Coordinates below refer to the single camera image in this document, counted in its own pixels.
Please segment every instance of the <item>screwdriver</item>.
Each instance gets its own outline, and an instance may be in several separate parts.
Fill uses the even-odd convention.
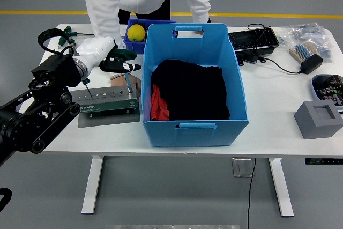
[[[86,78],[86,79],[84,79],[83,81],[82,81],[82,83],[86,86],[86,89],[88,90],[88,93],[91,95],[91,97],[92,97],[92,94],[91,94],[91,92],[90,92],[90,90],[88,89],[88,86],[87,86],[87,83],[89,83],[91,80],[89,80],[88,78]]]
[[[94,34],[89,34],[89,33],[77,33],[77,32],[73,32],[71,30],[71,27],[68,25],[64,31],[63,31],[68,37],[76,37],[77,35],[92,35],[94,36]],[[59,41],[58,41],[58,48],[61,48],[61,46],[63,46],[66,43],[66,39],[63,37],[60,37]]]

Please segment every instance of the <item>yellow ball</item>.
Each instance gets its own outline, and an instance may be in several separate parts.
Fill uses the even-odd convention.
[[[143,41],[145,30],[139,24],[134,24],[128,29],[128,38],[130,41]]]

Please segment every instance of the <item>bin handle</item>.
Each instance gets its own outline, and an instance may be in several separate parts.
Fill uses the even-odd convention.
[[[180,123],[175,126],[177,128],[212,128],[215,129],[217,126],[215,123]]]
[[[186,32],[186,31],[202,31],[203,27],[202,26],[175,26],[175,30],[178,32]]]

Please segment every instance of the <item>white table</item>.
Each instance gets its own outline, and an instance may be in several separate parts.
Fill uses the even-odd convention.
[[[91,33],[89,24],[70,25],[73,31]],[[126,26],[121,27],[122,36]],[[229,27],[229,31],[242,31],[244,27]],[[323,64],[313,73],[290,75],[281,71],[272,62],[245,64],[240,67],[247,112],[250,123],[231,146],[201,148],[152,148],[140,122],[78,128],[74,119],[61,134],[45,149],[45,153],[89,154],[93,157],[82,213],[92,214],[96,201],[103,156],[228,156],[269,158],[282,216],[293,216],[285,177],[282,157],[343,158],[343,130],[331,138],[304,140],[293,117],[304,101],[314,100],[310,82],[317,74],[342,75],[343,53],[332,34],[326,31],[332,43],[333,62]],[[76,37],[80,44],[84,37]],[[49,48],[56,49],[58,38],[50,40]],[[45,53],[43,60],[51,53]],[[297,72],[300,65],[286,49],[276,48],[269,56],[283,68]],[[143,56],[131,61],[142,63]],[[141,70],[132,73],[141,78]],[[110,86],[109,74],[94,68],[90,75],[89,88]],[[80,84],[71,90],[84,89]]]

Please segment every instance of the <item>blue plastic basket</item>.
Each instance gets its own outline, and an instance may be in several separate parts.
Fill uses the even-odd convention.
[[[201,31],[202,38],[176,38],[175,32]],[[151,74],[165,59],[222,68],[229,120],[151,121]],[[200,93],[195,93],[201,101]],[[153,24],[143,57],[143,125],[152,147],[229,146],[248,125],[241,74],[225,24]]]

